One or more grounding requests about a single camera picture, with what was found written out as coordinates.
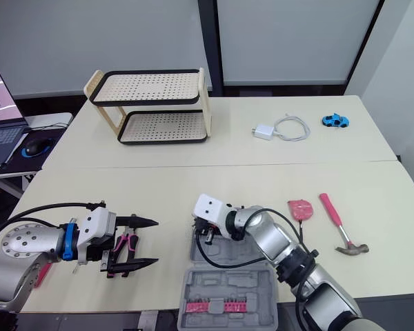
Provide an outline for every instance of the hammer head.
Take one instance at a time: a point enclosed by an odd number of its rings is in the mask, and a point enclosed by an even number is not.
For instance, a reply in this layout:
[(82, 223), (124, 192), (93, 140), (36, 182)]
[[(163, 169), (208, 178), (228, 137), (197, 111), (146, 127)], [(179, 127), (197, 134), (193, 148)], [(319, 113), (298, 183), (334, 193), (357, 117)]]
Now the hammer head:
[(336, 250), (346, 255), (359, 255), (360, 253), (367, 253), (370, 251), (369, 247), (364, 243), (360, 246), (356, 246), (354, 243), (348, 243), (346, 248), (338, 247)]

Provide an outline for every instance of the white cable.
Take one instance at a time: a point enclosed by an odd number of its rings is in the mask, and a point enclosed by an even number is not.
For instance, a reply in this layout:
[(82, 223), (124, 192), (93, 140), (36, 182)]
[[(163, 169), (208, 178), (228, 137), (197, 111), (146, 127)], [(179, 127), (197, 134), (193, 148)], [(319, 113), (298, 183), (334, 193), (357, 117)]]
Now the white cable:
[[(278, 126), (280, 123), (285, 122), (285, 121), (295, 121), (295, 122), (298, 122), (299, 124), (301, 124), (301, 125), (302, 125), (302, 127), (304, 128), (304, 134), (303, 134), (302, 136), (300, 136), (300, 137), (296, 137), (296, 138), (288, 138), (288, 137), (285, 137), (285, 136), (284, 136), (283, 134), (281, 134), (281, 133), (278, 131), (278, 129), (277, 129), (277, 126)], [(277, 135), (280, 139), (287, 140), (287, 141), (300, 141), (300, 140), (304, 140), (304, 139), (307, 139), (307, 138), (308, 138), (308, 136), (309, 136), (309, 135), (310, 135), (310, 133), (311, 133), (310, 128), (308, 127), (308, 125), (306, 125), (306, 123), (305, 123), (304, 121), (302, 121), (302, 120), (301, 120), (299, 117), (297, 117), (297, 116), (289, 116), (288, 114), (286, 114), (286, 117), (284, 117), (283, 119), (278, 119), (278, 120), (275, 122), (274, 127), (275, 127), (275, 131), (273, 132), (273, 134)]]

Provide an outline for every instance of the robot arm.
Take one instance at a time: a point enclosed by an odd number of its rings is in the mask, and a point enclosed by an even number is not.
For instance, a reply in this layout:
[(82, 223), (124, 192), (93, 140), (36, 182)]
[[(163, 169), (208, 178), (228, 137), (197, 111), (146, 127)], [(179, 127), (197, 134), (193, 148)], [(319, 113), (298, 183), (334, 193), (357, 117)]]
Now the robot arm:
[(84, 217), (78, 229), (76, 219), (59, 227), (27, 223), (8, 231), (0, 247), (0, 310), (18, 312), (33, 289), (40, 269), (47, 263), (77, 260), (78, 264), (101, 261), (100, 270), (111, 273), (135, 271), (157, 259), (135, 259), (116, 263), (112, 258), (117, 226), (145, 228), (158, 225), (132, 215), (117, 217), (99, 206)]
[(383, 330), (362, 319), (355, 300), (322, 266), (315, 263), (317, 252), (304, 251), (262, 207), (232, 208), (202, 194), (193, 215), (210, 226), (205, 229), (209, 234), (206, 243), (213, 240), (212, 227), (232, 240), (242, 240), (245, 234), (249, 234), (276, 269), (278, 280), (287, 282), (291, 292), (304, 301), (303, 315), (311, 330)]

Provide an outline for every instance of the laptop keyboard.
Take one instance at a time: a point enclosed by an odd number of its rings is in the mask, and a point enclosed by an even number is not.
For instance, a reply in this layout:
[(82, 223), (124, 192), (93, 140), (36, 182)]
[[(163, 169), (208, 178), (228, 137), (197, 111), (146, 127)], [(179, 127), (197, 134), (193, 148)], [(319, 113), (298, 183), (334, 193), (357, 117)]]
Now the laptop keyboard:
[(21, 131), (21, 128), (9, 128), (0, 130), (0, 145), (6, 143), (12, 143), (18, 133)]

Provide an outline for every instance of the mouse pad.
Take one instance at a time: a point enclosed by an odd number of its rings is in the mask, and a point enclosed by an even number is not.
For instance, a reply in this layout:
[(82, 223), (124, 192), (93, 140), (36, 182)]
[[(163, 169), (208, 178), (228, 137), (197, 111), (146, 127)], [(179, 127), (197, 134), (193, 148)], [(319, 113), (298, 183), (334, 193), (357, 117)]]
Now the mouse pad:
[[(8, 162), (2, 163), (0, 166), (0, 174), (7, 174), (10, 172), (26, 172), (26, 171), (38, 171), (41, 169), (44, 161), (50, 154), (51, 150), (55, 147), (58, 140), (60, 140), (62, 134), (66, 129), (49, 129), (49, 130), (37, 130), (29, 132), (20, 146), (12, 153)], [(33, 139), (47, 139), (54, 140), (53, 145), (43, 154), (35, 157), (24, 157), (21, 151), (26, 144)]]

